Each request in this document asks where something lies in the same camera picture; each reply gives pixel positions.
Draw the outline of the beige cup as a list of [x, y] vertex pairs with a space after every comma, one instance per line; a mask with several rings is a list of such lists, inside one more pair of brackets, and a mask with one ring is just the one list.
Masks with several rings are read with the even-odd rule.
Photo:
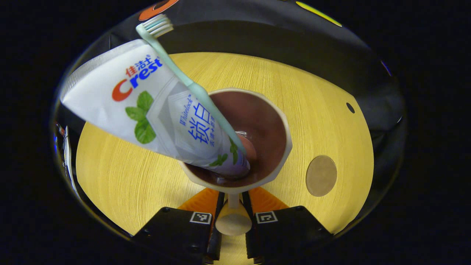
[[252, 215], [243, 207], [240, 196], [273, 181], [284, 166], [293, 147], [287, 117], [264, 95], [239, 88], [210, 92], [210, 98], [236, 131], [245, 132], [243, 143], [250, 142], [256, 153], [247, 176], [222, 180], [209, 170], [180, 162], [190, 181], [225, 193], [227, 200], [215, 218], [215, 228], [228, 236], [239, 236], [252, 228]]

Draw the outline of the black backdrop cloth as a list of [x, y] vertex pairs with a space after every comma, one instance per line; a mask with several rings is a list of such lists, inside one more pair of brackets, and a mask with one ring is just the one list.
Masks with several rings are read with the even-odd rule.
[[407, 118], [398, 82], [350, 29], [282, 0], [178, 0], [163, 13], [174, 25], [159, 38], [168, 53], [250, 55], [315, 74], [358, 101], [376, 157], [404, 152]]

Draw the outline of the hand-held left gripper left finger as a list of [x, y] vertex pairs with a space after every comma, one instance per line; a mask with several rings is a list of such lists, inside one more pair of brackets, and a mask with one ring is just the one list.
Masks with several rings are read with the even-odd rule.
[[178, 208], [161, 208], [132, 241], [157, 254], [157, 265], [213, 265], [219, 260], [222, 234], [215, 218], [225, 194], [204, 188]]

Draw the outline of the pale green toothbrush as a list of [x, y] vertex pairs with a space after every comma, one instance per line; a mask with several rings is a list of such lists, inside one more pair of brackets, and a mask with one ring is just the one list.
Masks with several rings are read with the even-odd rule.
[[200, 101], [200, 103], [214, 116], [220, 127], [226, 132], [230, 139], [236, 146], [247, 155], [246, 148], [243, 146], [242, 141], [237, 136], [234, 128], [230, 125], [227, 119], [223, 116], [222, 112], [216, 107], [207, 91], [198, 83], [194, 82], [188, 77], [170, 58], [162, 44], [158, 41], [158, 37], [173, 30], [173, 25], [170, 19], [165, 14], [159, 14], [146, 22], [136, 26], [136, 31], [139, 36], [147, 41], [158, 53], [160, 60], [167, 65], [170, 70], [188, 87], [190, 92]]

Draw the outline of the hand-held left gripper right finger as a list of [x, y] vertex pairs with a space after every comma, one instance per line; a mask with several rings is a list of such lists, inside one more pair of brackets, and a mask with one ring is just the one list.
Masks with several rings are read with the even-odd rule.
[[242, 194], [252, 218], [246, 233], [246, 250], [255, 265], [307, 265], [308, 255], [333, 240], [330, 233], [304, 206], [287, 206], [257, 187]]

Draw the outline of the white toothpaste tube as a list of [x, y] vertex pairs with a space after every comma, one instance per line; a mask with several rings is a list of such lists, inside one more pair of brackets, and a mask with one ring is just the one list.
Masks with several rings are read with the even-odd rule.
[[63, 87], [61, 103], [144, 149], [221, 176], [238, 178], [250, 170], [207, 104], [144, 40], [115, 47], [76, 69]]

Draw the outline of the round brown coaster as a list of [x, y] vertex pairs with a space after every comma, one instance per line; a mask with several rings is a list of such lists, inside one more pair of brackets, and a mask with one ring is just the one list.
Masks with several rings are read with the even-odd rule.
[[309, 193], [315, 197], [327, 195], [337, 181], [337, 167], [326, 155], [315, 157], [308, 165], [305, 183]]

